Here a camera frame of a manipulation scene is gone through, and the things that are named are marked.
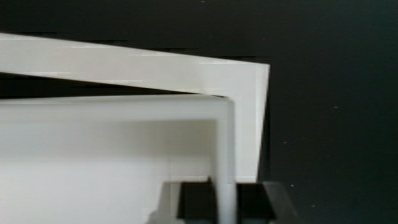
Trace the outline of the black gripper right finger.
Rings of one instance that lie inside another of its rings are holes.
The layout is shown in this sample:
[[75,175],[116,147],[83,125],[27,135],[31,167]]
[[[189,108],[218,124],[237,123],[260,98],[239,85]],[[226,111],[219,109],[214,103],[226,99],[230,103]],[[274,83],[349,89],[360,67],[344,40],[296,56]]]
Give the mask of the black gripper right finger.
[[239,224],[303,224],[289,191],[280,182],[239,184]]

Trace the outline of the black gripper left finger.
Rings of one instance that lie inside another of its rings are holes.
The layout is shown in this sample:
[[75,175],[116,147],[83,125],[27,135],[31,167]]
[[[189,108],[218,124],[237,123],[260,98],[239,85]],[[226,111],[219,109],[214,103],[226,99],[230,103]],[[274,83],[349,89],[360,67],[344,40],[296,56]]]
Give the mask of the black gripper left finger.
[[159,207],[148,224],[218,224],[218,197],[212,180],[166,182]]

